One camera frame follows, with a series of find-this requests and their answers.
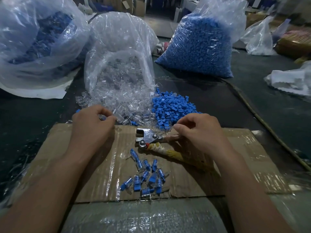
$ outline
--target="metal plier head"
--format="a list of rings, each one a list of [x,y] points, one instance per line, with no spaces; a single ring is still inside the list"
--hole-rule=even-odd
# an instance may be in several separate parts
[[[180,135],[162,136],[150,128],[137,128],[136,133],[143,135],[143,137],[136,137],[135,140],[141,149],[147,149],[150,143],[177,141],[180,139]]]

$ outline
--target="crumpled plastic bag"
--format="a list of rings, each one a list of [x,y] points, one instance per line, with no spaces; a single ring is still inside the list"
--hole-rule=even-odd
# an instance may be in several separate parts
[[[151,52],[159,40],[146,22],[128,13],[109,12],[93,19],[91,32],[93,47],[86,56],[84,78],[89,93],[103,73],[107,73],[107,83],[118,83],[121,79],[137,82],[139,78],[133,81],[135,73],[126,69],[125,62],[135,65],[138,61],[136,67],[141,69],[143,82],[149,88],[155,86]]]
[[[311,61],[306,61],[296,70],[273,70],[264,80],[276,89],[301,95],[311,95]]]
[[[272,16],[266,17],[253,25],[249,26],[240,38],[246,44],[246,51],[250,55],[276,55],[273,50],[272,35],[269,23],[273,20]]]
[[[72,0],[1,0],[0,82],[51,86],[85,59],[90,27]]]
[[[246,26],[246,0],[200,0],[155,61],[169,68],[232,77],[231,48]]]

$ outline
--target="brown package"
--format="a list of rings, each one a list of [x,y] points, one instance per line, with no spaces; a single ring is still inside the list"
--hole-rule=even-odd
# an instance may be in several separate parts
[[[53,160],[62,156],[68,146],[71,135],[71,124],[56,124],[50,130],[45,142],[42,144],[37,156],[29,165],[29,168],[18,186],[15,188],[10,202],[16,201],[18,196],[35,179],[40,176]],[[276,165],[271,161],[263,147],[255,139],[248,129],[223,129],[229,141],[236,151],[245,159],[255,178],[263,185],[266,193],[290,193],[290,189]],[[130,176],[137,174],[135,162],[130,158],[131,148],[138,152],[135,147],[136,127],[116,126],[113,136],[103,145],[97,154],[94,155],[87,166],[80,184],[77,188],[75,202],[97,202],[97,201],[118,201],[138,200],[139,192],[129,190],[120,192],[120,185]],[[174,160],[167,160],[156,153],[139,153],[140,160],[147,159],[151,164],[153,158],[158,159],[158,167],[164,172],[170,172],[163,185],[168,190],[160,196],[153,198],[169,197],[195,197],[223,195],[224,191],[220,183],[220,174],[213,161],[195,149],[190,142],[183,140],[174,143],[175,150],[186,147],[185,156],[204,162],[209,166],[209,172],[203,172],[187,164]]]

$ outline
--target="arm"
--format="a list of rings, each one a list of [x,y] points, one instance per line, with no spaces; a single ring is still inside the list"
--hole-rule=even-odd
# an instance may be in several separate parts
[[[294,232],[255,180],[244,158],[233,149],[215,117],[188,114],[174,129],[215,161],[236,232]]]
[[[98,114],[107,119],[100,121]],[[114,127],[111,115],[100,105],[74,114],[66,153],[0,219],[3,232],[58,231],[82,172]]]

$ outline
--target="finger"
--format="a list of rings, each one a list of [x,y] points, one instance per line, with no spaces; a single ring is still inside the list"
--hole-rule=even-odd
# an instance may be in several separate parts
[[[92,111],[95,111],[97,114],[105,115],[106,117],[111,116],[112,112],[102,105],[93,105],[89,107]]]
[[[102,126],[104,126],[105,129],[111,130],[114,127],[115,122],[116,122],[116,117],[115,116],[109,116],[106,118],[105,121],[101,121],[100,124]]]
[[[191,129],[182,124],[174,124],[173,128],[182,136],[188,137],[191,133]]]
[[[195,124],[198,122],[200,114],[191,113],[187,114],[186,116],[182,117],[177,121],[178,124],[183,124],[188,128],[194,128]]]

